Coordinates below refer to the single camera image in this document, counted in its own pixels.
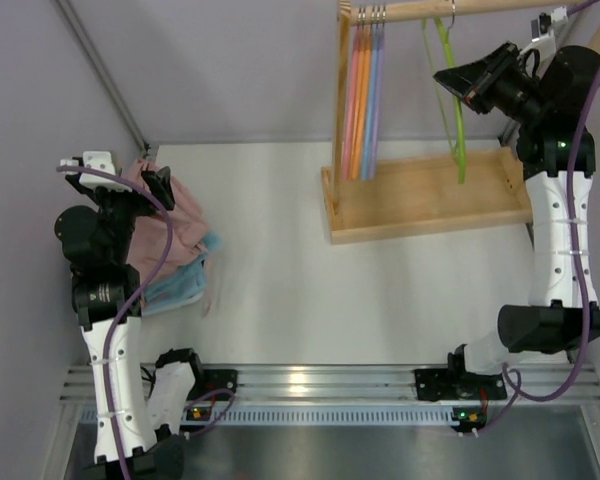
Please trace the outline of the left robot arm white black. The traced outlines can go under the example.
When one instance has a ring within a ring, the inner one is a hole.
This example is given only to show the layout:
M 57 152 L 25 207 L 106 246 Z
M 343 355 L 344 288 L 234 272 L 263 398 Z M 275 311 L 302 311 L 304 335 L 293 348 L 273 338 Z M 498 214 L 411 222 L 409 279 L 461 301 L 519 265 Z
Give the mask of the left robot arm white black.
M 87 346 L 97 407 L 97 440 L 89 479 L 179 479 L 184 472 L 180 425 L 189 396 L 205 371 L 191 348 L 171 349 L 155 363 L 154 384 L 145 392 L 139 359 L 141 278 L 127 257 L 141 216 L 175 205 L 170 170 L 144 173 L 138 186 L 99 163 L 64 160 L 66 180 L 95 207 L 65 210 L 54 232 L 72 273 L 72 306 Z

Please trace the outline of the purple clothes hanger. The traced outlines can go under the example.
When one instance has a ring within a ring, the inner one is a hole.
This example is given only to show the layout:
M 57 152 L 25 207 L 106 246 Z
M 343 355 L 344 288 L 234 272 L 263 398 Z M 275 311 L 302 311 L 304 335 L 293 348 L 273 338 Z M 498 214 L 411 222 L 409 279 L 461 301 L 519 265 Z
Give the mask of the purple clothes hanger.
M 380 106 L 381 106 L 381 95 L 382 95 L 382 76 L 384 66 L 384 47 L 385 47 L 385 24 L 386 24 L 386 4 L 382 7 L 382 23 L 378 29 L 378 47 L 377 47 L 377 61 L 376 61 L 376 73 L 375 73 L 375 90 L 374 90 L 374 111 L 373 111 L 373 124 L 372 124 L 372 138 L 371 138 L 371 151 L 370 151 L 370 162 L 368 168 L 368 179 L 373 180 L 376 175 L 376 164 L 377 164 L 377 152 L 378 152 L 378 135 L 380 125 Z

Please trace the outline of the green clothes hanger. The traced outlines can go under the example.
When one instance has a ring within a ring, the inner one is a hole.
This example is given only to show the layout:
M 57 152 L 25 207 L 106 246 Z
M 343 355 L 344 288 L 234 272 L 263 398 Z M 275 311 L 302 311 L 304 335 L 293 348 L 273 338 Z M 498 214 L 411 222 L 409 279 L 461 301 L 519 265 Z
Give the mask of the green clothes hanger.
M 440 17 L 434 17 L 432 23 L 434 24 L 441 48 L 443 51 L 446 66 L 451 68 L 455 67 L 455 59 L 453 54 L 453 48 L 450 40 L 450 33 L 455 24 L 456 18 L 456 2 L 449 1 L 451 7 L 451 21 L 448 25 L 445 25 Z M 461 106 L 461 102 L 457 98 L 452 99 L 453 105 L 453 118 L 455 133 L 451 132 L 447 111 L 442 100 L 441 87 L 435 86 L 436 98 L 438 102 L 439 111 L 441 114 L 443 127 L 449 147 L 449 153 L 457 168 L 457 182 L 462 185 L 466 181 L 466 170 L 467 170 L 467 147 L 466 147 L 466 133 L 465 133 L 465 122 L 464 115 Z

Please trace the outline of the blue trousers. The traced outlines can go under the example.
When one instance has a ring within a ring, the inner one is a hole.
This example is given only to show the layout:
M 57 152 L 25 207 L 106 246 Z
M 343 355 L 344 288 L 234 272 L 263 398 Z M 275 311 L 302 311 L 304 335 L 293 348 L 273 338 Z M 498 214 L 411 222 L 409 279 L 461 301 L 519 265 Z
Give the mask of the blue trousers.
M 214 231 L 201 240 L 201 252 L 187 265 L 144 291 L 143 316 L 155 316 L 185 306 L 200 303 L 206 316 L 213 303 L 213 261 L 222 246 L 221 237 Z

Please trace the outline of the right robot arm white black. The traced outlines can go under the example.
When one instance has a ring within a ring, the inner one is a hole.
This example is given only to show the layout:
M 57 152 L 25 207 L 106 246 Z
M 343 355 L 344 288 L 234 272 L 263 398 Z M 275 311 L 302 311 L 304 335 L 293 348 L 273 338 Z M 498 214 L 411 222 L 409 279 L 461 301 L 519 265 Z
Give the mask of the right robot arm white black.
M 475 62 L 439 70 L 435 81 L 470 110 L 501 111 L 519 125 L 516 144 L 530 200 L 534 270 L 525 305 L 504 305 L 495 329 L 447 357 L 442 380 L 462 395 L 494 387 L 505 398 L 514 365 L 576 351 L 600 337 L 600 305 L 589 270 L 588 204 L 596 171 L 586 117 L 600 86 L 600 53 L 560 48 L 544 74 L 506 42 Z

